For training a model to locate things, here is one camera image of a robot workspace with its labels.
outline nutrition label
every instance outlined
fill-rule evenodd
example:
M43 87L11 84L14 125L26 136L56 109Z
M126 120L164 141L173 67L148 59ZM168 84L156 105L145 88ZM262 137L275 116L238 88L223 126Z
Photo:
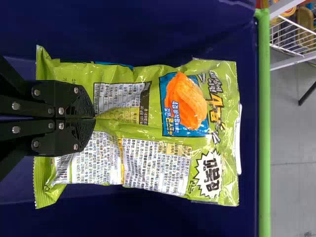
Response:
M102 119L148 125L150 82L95 83L94 110Z
M190 146L123 138L124 185L182 196L191 152Z
M95 131L81 153L55 158L56 178L60 183L120 184L121 159L118 139Z

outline white starburst label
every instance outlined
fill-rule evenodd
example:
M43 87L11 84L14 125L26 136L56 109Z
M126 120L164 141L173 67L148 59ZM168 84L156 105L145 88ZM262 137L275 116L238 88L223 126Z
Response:
M198 179L197 185L201 195L210 198L219 196L222 185L222 160L217 150L208 152L207 155L202 154L201 159L197 159L196 169L198 174L195 179Z

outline blue label panel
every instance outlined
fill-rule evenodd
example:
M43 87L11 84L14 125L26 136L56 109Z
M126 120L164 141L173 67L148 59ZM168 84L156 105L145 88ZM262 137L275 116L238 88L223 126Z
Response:
M168 73L167 75L159 78L160 85L160 97L161 97L161 113L162 113L162 135L163 136L175 136L175 137L205 137L208 135L209 124L208 117L201 123L201 126L197 130L187 129L184 125L180 124L181 118L177 115L178 103L172 102L171 108L164 106L164 100L167 93L167 85L177 73ZM196 76L188 76L195 84L198 85L198 79Z

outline chip bag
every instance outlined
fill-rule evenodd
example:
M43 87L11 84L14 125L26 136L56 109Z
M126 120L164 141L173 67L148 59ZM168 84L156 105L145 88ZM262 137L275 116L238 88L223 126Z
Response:
M96 126L81 153L34 158L37 208L66 184L141 188L238 205L236 63L193 59L173 68L51 59L37 46L36 79L83 85Z

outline black metal leg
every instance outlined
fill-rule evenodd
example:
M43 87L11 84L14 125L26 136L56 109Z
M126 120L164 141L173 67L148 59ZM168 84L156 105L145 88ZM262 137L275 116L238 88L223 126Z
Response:
M308 91L303 95L303 97L298 101L298 105L301 106L305 100L312 94L312 92L316 89L316 81L311 86L311 88L308 89Z

